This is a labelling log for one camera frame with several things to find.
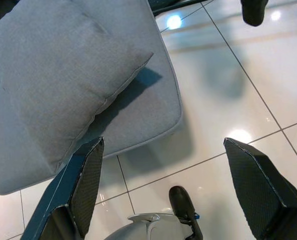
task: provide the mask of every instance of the glossy floor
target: glossy floor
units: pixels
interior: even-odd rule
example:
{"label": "glossy floor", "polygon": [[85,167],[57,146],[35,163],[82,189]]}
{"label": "glossy floor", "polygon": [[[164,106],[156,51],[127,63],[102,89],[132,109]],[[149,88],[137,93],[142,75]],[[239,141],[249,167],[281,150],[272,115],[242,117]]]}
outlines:
{"label": "glossy floor", "polygon": [[[269,0],[255,28],[238,0],[191,5],[156,22],[178,77],[183,125],[103,163],[86,239],[104,239],[133,213],[169,213],[174,185],[191,195],[206,240],[254,239],[223,139],[251,143],[297,187],[297,0]],[[47,184],[0,196],[0,240],[19,239]]]}

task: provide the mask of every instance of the gray pillow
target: gray pillow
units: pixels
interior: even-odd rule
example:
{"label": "gray pillow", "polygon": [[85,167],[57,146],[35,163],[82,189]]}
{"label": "gray pillow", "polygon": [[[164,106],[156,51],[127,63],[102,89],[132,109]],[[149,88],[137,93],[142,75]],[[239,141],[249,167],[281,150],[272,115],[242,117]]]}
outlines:
{"label": "gray pillow", "polygon": [[21,0],[0,20],[0,83],[54,172],[151,56],[70,0]]}

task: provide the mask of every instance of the tile grout line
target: tile grout line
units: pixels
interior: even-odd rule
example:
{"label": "tile grout line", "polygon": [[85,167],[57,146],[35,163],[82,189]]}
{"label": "tile grout line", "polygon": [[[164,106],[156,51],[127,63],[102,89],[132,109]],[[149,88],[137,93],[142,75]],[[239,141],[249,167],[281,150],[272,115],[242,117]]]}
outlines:
{"label": "tile grout line", "polygon": [[[296,125],[297,125],[297,123],[294,123],[294,124],[292,124],[292,125],[290,125],[290,126],[284,127],[284,128],[279,129],[279,130],[277,130],[277,131],[271,132],[271,133],[269,133],[269,134],[267,134],[267,135],[264,135],[264,136],[261,136],[261,137],[259,137],[259,138],[257,138],[257,139],[254,139],[254,140],[248,142],[247,144],[255,143],[255,142],[257,142],[257,141],[260,141],[260,140],[262,140],[262,139],[265,139],[265,138],[267,138],[267,137],[269,137],[269,136],[272,136],[272,135],[274,135],[274,134],[283,132],[283,130],[288,129],[288,128],[291,128],[291,127],[296,126]],[[159,179],[156,179],[156,180],[154,180],[154,181],[150,181],[150,182],[148,182],[148,183],[145,183],[145,184],[143,184],[143,185],[141,185],[141,186],[135,187],[135,188],[133,188],[133,189],[131,189],[131,190],[128,190],[128,188],[127,188],[127,186],[126,186],[126,182],[124,182],[124,183],[125,183],[125,186],[126,186],[126,190],[127,190],[126,192],[120,193],[120,194],[118,194],[118,195],[116,195],[116,196],[113,196],[113,197],[110,197],[110,198],[105,199],[105,200],[103,200],[103,201],[100,201],[100,202],[96,203],[95,205],[104,203],[104,202],[106,202],[106,201],[108,201],[108,200],[111,200],[111,199],[120,197],[121,195],[127,194],[127,193],[129,193],[129,192],[135,191],[135,190],[140,189],[140,188],[142,188],[142,187],[145,187],[145,186],[147,186],[147,185],[153,184],[153,183],[158,182],[158,181],[160,181],[160,180],[162,180],[162,179],[168,178],[168,177],[170,177],[170,176],[172,176],[172,175],[178,174],[178,173],[183,172],[183,171],[185,171],[185,170],[187,170],[187,169],[193,168],[193,167],[195,167],[195,166],[197,166],[197,165],[203,164],[203,163],[208,162],[208,161],[210,161],[210,160],[212,160],[212,159],[215,159],[215,158],[217,158],[217,157],[220,157],[220,156],[222,156],[222,155],[224,155],[224,154],[226,154],[226,152],[220,153],[220,154],[218,154],[218,155],[216,155],[216,156],[213,156],[213,157],[208,158],[208,159],[206,159],[206,160],[200,161],[200,162],[195,163],[195,164],[193,164],[193,165],[191,165],[191,166],[185,167],[185,168],[183,168],[183,169],[181,169],[181,170],[178,170],[178,171],[176,171],[176,172],[173,172],[173,173],[171,173],[171,174],[168,174],[168,175],[166,175],[166,176],[164,176],[164,177],[160,177]]]}
{"label": "tile grout line", "polygon": [[129,189],[128,189],[127,181],[125,180],[125,176],[124,176],[124,172],[123,172],[123,169],[122,169],[122,165],[120,163],[120,158],[119,158],[118,155],[116,155],[116,157],[117,157],[117,161],[118,161],[118,165],[119,165],[120,171],[121,171],[122,176],[123,176],[123,180],[124,180],[124,183],[125,183],[125,187],[126,187],[128,199],[129,199],[130,205],[132,207],[133,214],[135,215],[134,206],[133,206],[132,199],[131,199],[131,196],[130,196],[130,192],[129,192]]}
{"label": "tile grout line", "polygon": [[260,97],[260,99],[262,100],[262,102],[264,103],[264,105],[266,106],[268,112],[271,114],[271,116],[273,117],[273,119],[275,120],[277,126],[279,127],[280,131],[283,133],[283,135],[285,136],[286,140],[288,141],[290,147],[293,149],[294,153],[297,156],[297,151],[295,150],[295,148],[293,147],[291,141],[289,140],[289,138],[287,137],[287,135],[285,134],[285,132],[283,131],[284,129],[281,127],[281,125],[279,124],[278,120],[276,119],[276,117],[273,115],[271,109],[269,108],[269,106],[267,105],[267,103],[265,102],[264,98],[262,97],[262,95],[260,94],[259,90],[257,89],[257,87],[255,86],[255,84],[253,83],[253,81],[251,80],[251,77],[249,76],[249,74],[246,72],[245,68],[243,67],[242,63],[240,62],[240,60],[238,59],[238,57],[236,56],[236,54],[234,53],[233,49],[231,48],[231,46],[229,45],[228,41],[225,39],[225,37],[223,36],[223,34],[221,33],[220,29],[218,28],[218,26],[216,25],[216,23],[214,22],[213,18],[211,17],[211,15],[209,14],[209,12],[207,11],[207,9],[203,6],[206,14],[208,15],[208,17],[210,18],[210,20],[212,21],[212,23],[214,24],[215,28],[217,29],[218,33],[221,35],[222,39],[225,41],[226,45],[228,46],[229,50],[231,51],[231,53],[234,55],[235,59],[237,60],[238,64],[240,65],[240,67],[242,68],[243,72],[245,73],[245,75],[247,76],[249,82],[252,84],[253,88],[255,89],[255,91],[257,92],[258,96]]}
{"label": "tile grout line", "polygon": [[23,227],[24,227],[24,230],[25,230],[25,221],[24,221],[24,209],[23,209],[22,190],[19,190],[19,194],[20,194],[20,205],[21,205],[21,207],[22,207]]}
{"label": "tile grout line", "polygon": [[12,240],[13,238],[16,238],[16,237],[18,237],[18,236],[21,236],[23,233],[21,233],[21,234],[18,234],[18,235],[15,235],[15,236],[12,236],[12,237],[10,237],[10,238],[7,238],[6,240]]}
{"label": "tile grout line", "polygon": [[[200,4],[201,4],[201,7],[199,7],[198,9],[196,9],[196,10],[194,10],[194,11],[192,11],[190,14],[184,16],[183,18],[181,18],[181,20],[186,19],[188,16],[190,16],[190,15],[196,13],[198,10],[202,9],[202,8],[203,8],[203,5],[202,5],[201,2],[200,2]],[[160,31],[159,33],[161,34],[161,33],[165,32],[165,31],[168,30],[168,29],[169,29],[169,27],[165,28],[164,30]]]}
{"label": "tile grout line", "polygon": [[109,200],[115,199],[115,198],[120,197],[120,196],[122,196],[122,195],[124,195],[124,194],[127,194],[127,193],[128,193],[128,192],[125,191],[125,192],[120,193],[120,194],[118,194],[118,195],[116,195],[116,196],[112,196],[112,197],[109,197],[108,199],[105,199],[105,200],[103,200],[103,201],[97,202],[97,203],[95,203],[95,205],[99,205],[99,204],[105,203],[105,202],[107,202],[107,201],[109,201]]}
{"label": "tile grout line", "polygon": [[205,7],[206,5],[208,5],[208,4],[210,4],[210,3],[212,3],[213,1],[214,1],[214,0],[211,0],[211,1],[209,1],[209,2],[208,2],[207,4],[205,4],[205,5],[204,5],[202,2],[201,2],[201,4],[202,4],[202,6],[204,6],[204,7]]}
{"label": "tile grout line", "polygon": [[220,156],[224,155],[225,153],[226,153],[226,152],[222,152],[222,153],[220,153],[220,154],[218,154],[218,155],[216,155],[216,156],[213,156],[213,157],[208,158],[208,159],[206,159],[206,160],[200,161],[200,162],[198,162],[198,163],[195,163],[195,164],[193,164],[193,165],[191,165],[191,166],[185,167],[185,168],[183,168],[183,169],[181,169],[181,170],[178,170],[178,171],[173,172],[173,173],[171,173],[171,174],[168,174],[168,175],[166,175],[166,176],[160,177],[159,179],[156,179],[156,180],[154,180],[154,181],[150,181],[150,182],[148,182],[148,183],[145,183],[145,184],[143,184],[143,185],[141,185],[141,186],[135,187],[135,188],[131,189],[129,192],[133,192],[133,191],[135,191],[135,190],[137,190],[137,189],[140,189],[140,188],[142,188],[142,187],[145,187],[145,186],[147,186],[147,185],[153,184],[153,183],[155,183],[155,182],[158,182],[158,181],[160,181],[160,180],[166,179],[166,178],[168,178],[168,177],[170,177],[170,176],[173,176],[173,175],[178,174],[178,173],[180,173],[180,172],[183,172],[183,171],[185,171],[185,170],[188,170],[188,169],[191,169],[191,168],[193,168],[193,167],[196,167],[197,165],[203,164],[203,163],[208,162],[208,161],[210,161],[210,160],[212,160],[212,159],[215,159],[215,158],[217,158],[217,157],[220,157]]}
{"label": "tile grout line", "polygon": [[297,123],[293,123],[293,124],[291,124],[291,125],[289,125],[289,126],[286,126],[286,127],[282,128],[282,130],[289,129],[289,128],[294,127],[294,126],[296,126],[296,125],[297,125]]}
{"label": "tile grout line", "polygon": [[279,133],[279,132],[281,132],[281,131],[282,131],[281,129],[280,129],[280,130],[277,130],[277,131],[274,131],[274,132],[269,133],[269,134],[267,134],[267,135],[265,135],[265,136],[261,136],[261,137],[259,137],[258,139],[255,139],[255,140],[253,140],[253,141],[250,141],[250,142],[248,142],[247,144],[255,143],[255,142],[259,141],[259,140],[265,139],[265,138],[267,138],[267,137],[269,137],[269,136],[271,136],[271,135],[277,134],[277,133]]}

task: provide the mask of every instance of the seat cushion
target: seat cushion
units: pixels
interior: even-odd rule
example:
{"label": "seat cushion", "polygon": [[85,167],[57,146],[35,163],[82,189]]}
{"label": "seat cushion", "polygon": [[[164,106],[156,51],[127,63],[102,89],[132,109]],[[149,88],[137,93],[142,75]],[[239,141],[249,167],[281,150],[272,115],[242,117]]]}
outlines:
{"label": "seat cushion", "polygon": [[[146,67],[113,104],[95,116],[95,122],[78,145],[95,139],[95,136],[104,136],[104,154],[109,157],[172,133],[182,119],[180,93],[147,1],[74,1],[109,33],[132,40],[135,45],[154,53]],[[0,85],[0,194],[53,176],[29,139]],[[14,166],[23,166],[23,163],[25,168],[14,170]]]}
{"label": "seat cushion", "polygon": [[145,68],[104,112],[79,146],[96,136],[110,157],[172,133],[182,119],[178,82],[147,0],[73,0],[109,32],[154,53]]}
{"label": "seat cushion", "polygon": [[151,58],[131,42],[70,0],[21,0],[1,19],[1,85],[54,173]]}

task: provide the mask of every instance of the fabric upholstery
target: fabric upholstery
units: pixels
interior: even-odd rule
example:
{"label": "fabric upholstery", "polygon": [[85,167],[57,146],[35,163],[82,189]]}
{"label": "fabric upholstery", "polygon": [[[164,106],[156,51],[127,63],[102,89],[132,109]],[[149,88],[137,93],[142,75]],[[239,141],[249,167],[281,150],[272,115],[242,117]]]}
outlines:
{"label": "fabric upholstery", "polygon": [[70,0],[21,0],[0,21],[1,85],[54,173],[151,56]]}
{"label": "fabric upholstery", "polygon": [[110,157],[172,133],[181,123],[177,78],[147,0],[73,0],[110,33],[154,55],[131,84],[95,117],[79,146],[96,136]]}
{"label": "fabric upholstery", "polygon": [[[95,117],[77,147],[103,136],[104,155],[109,157],[176,130],[182,119],[178,83],[147,0],[73,1],[108,33],[154,53],[110,107]],[[53,175],[30,142],[0,85],[0,194],[28,187]]]}

